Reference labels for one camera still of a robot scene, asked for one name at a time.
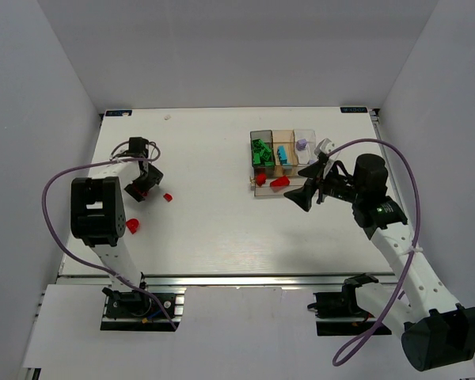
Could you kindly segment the teal long lego brick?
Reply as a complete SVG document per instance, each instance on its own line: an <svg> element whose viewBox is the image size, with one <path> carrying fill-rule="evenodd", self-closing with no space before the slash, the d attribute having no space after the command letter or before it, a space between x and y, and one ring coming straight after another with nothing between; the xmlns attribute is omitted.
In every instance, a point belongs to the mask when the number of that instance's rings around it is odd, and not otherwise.
<svg viewBox="0 0 475 380"><path fill-rule="evenodd" d="M278 146L276 153L277 153L277 156L278 156L278 159L279 159L279 163L281 165L288 165L289 164L287 152L286 152L284 146Z"/></svg>

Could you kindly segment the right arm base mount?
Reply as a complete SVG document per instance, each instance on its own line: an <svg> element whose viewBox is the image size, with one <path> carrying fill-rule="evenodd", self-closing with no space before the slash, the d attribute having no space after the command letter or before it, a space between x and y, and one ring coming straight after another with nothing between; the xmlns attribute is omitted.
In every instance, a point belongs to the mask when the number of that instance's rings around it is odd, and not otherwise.
<svg viewBox="0 0 475 380"><path fill-rule="evenodd" d="M313 301L306 308L315 314L318 336L352 337L372 327L374 314L359 307L355 296L358 287L369 283L389 286L396 281L383 281L375 275L363 273L347 278L338 291L313 293Z"/></svg>

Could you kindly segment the purple lego cube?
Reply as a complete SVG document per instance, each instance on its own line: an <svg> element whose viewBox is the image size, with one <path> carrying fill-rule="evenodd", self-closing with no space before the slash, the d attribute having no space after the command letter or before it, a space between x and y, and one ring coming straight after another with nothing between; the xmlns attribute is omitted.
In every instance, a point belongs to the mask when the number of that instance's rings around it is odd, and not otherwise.
<svg viewBox="0 0 475 380"><path fill-rule="evenodd" d="M297 150L304 150L307 146L307 140L306 139L299 139L297 142L296 142L296 149Z"/></svg>

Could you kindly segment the red sloped lego brick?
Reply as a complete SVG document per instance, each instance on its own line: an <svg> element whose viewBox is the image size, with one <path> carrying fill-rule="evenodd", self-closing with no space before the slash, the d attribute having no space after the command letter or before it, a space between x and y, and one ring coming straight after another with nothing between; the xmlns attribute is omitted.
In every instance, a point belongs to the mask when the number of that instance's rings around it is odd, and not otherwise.
<svg viewBox="0 0 475 380"><path fill-rule="evenodd" d="M259 173L256 177L255 177L255 183L257 186L261 187L262 185L264 185L266 183L266 180L267 180L267 176L265 173Z"/></svg>

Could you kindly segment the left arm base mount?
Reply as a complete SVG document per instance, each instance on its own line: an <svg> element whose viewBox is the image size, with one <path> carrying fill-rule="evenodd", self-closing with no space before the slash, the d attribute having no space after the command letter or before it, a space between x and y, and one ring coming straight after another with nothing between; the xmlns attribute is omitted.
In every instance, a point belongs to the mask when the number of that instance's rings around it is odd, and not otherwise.
<svg viewBox="0 0 475 380"><path fill-rule="evenodd" d="M104 309L100 330L107 332L174 332L178 327L181 314L177 307L179 296L175 293L154 293L152 298L136 290L116 291L105 287Z"/></svg>

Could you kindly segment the green square lego brick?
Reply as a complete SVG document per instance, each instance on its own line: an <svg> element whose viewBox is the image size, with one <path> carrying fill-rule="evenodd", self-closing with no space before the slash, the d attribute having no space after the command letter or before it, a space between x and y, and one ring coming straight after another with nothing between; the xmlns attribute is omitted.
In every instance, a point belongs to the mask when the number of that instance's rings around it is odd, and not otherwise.
<svg viewBox="0 0 475 380"><path fill-rule="evenodd" d="M253 152L261 152L264 149L264 142L261 139L254 139L252 141Z"/></svg>

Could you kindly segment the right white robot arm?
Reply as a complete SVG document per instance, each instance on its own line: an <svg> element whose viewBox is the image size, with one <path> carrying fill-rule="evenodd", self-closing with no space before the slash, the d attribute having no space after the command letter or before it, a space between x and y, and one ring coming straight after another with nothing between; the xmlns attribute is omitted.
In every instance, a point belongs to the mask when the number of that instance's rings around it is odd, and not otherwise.
<svg viewBox="0 0 475 380"><path fill-rule="evenodd" d="M407 302L394 301L383 325L396 335L410 364L428 371L473 359L475 307L465 308L443 285L421 250L400 206L386 194L388 171L376 154L361 154L353 174L320 153L300 171L306 178L285 197L304 211L326 196L351 204L357 225L385 257Z"/></svg>

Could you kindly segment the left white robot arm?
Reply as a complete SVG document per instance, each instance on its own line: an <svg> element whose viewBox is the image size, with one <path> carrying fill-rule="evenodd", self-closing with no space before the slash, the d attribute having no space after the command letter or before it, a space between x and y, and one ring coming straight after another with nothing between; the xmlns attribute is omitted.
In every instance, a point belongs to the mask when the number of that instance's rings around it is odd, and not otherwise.
<svg viewBox="0 0 475 380"><path fill-rule="evenodd" d="M114 150L111 161L96 174L78 177L71 183L71 232L111 272L113 291L133 291L143 281L123 239L127 230L124 197L137 203L146 200L163 178L163 173L152 165L159 157L155 142L131 137L126 148Z"/></svg>

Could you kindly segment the green long lego brick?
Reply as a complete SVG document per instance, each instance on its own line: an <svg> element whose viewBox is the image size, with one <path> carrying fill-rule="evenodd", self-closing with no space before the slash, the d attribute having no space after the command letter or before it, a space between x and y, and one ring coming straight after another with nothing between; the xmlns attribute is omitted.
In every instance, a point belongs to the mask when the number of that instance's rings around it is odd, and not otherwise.
<svg viewBox="0 0 475 380"><path fill-rule="evenodd" d="M265 164L266 162L274 161L272 150L268 146L264 147L264 149L261 152L259 152L259 154L260 154L261 163Z"/></svg>

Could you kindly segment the red arch lego piece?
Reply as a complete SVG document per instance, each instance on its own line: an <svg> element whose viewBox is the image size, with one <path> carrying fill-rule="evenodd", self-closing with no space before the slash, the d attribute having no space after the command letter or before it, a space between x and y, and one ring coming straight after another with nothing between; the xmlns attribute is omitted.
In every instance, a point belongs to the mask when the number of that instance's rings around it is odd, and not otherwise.
<svg viewBox="0 0 475 380"><path fill-rule="evenodd" d="M140 222L136 218L130 218L126 221L126 227L131 234L136 234L140 229Z"/></svg>

